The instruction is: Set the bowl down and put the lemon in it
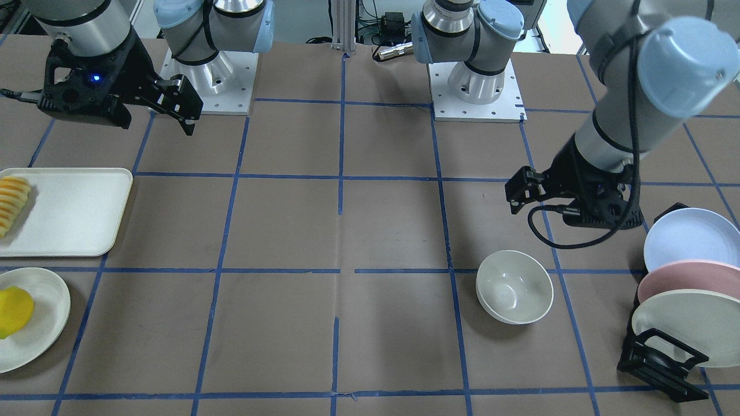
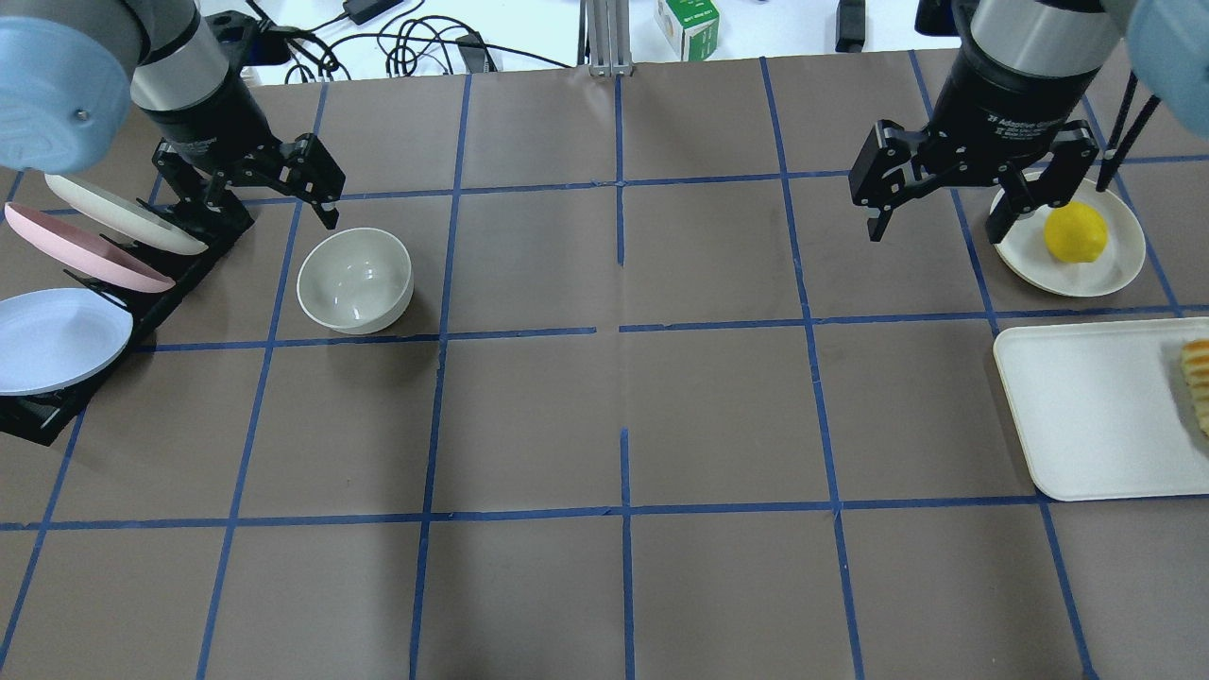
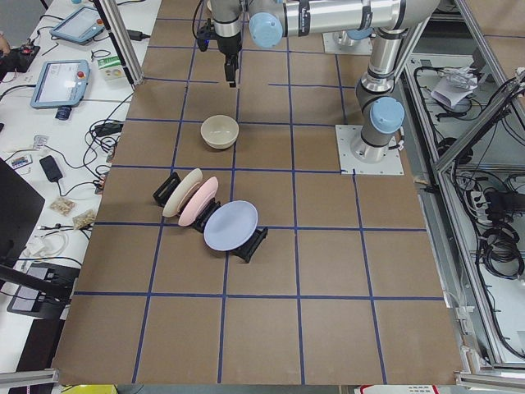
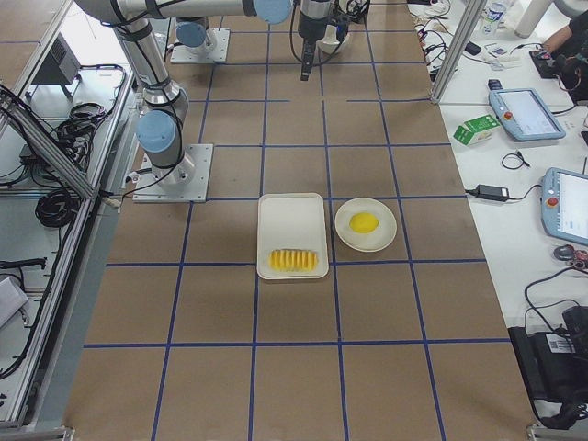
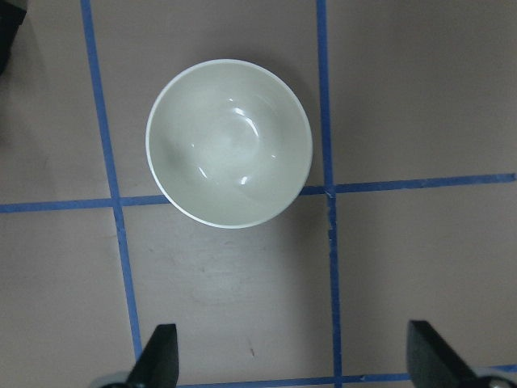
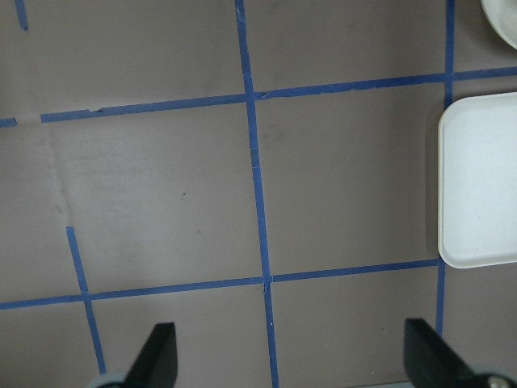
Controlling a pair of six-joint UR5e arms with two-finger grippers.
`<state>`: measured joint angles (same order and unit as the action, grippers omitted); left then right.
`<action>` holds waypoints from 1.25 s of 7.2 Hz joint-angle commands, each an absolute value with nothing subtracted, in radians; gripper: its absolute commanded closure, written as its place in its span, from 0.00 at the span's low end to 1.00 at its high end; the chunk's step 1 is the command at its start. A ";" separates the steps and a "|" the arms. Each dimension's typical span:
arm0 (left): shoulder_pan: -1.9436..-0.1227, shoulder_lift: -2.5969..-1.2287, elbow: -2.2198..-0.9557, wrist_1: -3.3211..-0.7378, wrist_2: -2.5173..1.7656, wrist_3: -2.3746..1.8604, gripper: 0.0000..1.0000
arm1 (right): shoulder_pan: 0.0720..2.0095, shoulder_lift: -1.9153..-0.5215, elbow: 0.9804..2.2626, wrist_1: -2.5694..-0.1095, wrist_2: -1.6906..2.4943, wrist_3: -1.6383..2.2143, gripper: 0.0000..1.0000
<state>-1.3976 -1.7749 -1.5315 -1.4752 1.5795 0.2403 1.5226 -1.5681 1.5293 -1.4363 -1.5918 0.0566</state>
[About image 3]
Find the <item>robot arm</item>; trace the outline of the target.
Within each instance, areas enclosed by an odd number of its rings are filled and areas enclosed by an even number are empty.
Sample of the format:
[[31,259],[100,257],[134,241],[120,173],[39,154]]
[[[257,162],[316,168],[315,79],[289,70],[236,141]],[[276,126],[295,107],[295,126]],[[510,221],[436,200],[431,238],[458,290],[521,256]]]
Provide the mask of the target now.
[[411,0],[213,1],[212,18],[194,36],[201,51],[209,41],[217,42],[230,86],[236,85],[242,14],[248,15],[249,32],[260,48],[273,48],[284,37],[322,34],[337,52],[367,54],[367,70],[356,84],[364,124],[349,148],[357,160],[375,164],[386,156],[404,121],[401,104],[390,94],[437,6],[436,1]]
[[332,38],[339,45],[353,46],[364,39],[368,39],[372,33],[373,28],[367,28],[364,30],[342,30],[334,32]]

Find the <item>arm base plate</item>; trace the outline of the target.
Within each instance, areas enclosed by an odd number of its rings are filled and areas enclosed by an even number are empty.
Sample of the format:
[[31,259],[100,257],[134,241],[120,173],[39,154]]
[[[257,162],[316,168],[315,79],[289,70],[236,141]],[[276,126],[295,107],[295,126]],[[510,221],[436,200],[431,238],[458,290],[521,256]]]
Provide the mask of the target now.
[[324,51],[332,54],[369,56],[372,53],[372,35],[371,30],[361,35],[351,35],[347,31],[324,33]]
[[336,125],[336,143],[342,175],[403,176],[400,150],[395,137],[387,146],[367,145],[360,125]]

